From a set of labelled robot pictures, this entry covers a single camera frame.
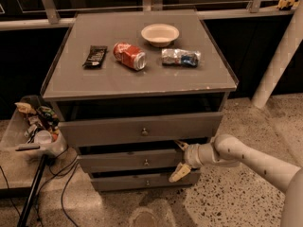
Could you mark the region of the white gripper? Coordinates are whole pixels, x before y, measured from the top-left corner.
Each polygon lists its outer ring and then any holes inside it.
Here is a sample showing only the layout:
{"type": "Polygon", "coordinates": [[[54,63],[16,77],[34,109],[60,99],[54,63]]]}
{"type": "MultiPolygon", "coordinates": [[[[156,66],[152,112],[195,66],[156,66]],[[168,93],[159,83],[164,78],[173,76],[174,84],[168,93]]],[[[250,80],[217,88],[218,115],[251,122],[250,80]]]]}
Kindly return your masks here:
{"type": "Polygon", "coordinates": [[[169,181],[171,183],[176,183],[184,178],[190,173],[192,168],[200,168],[207,163],[206,144],[189,145],[188,143],[180,140],[175,140],[174,143],[185,152],[184,160],[186,164],[178,164],[174,172],[169,177],[169,181]]]}

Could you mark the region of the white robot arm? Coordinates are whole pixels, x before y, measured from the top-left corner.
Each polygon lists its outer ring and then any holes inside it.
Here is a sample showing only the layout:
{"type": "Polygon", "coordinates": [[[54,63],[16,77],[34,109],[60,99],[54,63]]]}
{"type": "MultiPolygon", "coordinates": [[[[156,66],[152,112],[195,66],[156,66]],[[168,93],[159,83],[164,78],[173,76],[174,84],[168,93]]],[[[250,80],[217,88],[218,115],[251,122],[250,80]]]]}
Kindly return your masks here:
{"type": "Polygon", "coordinates": [[[303,227],[302,167],[250,148],[230,134],[221,134],[207,144],[188,144],[180,140],[175,143],[184,152],[184,161],[170,175],[171,183],[184,178],[193,168],[242,163],[285,195],[280,227],[303,227]]]}

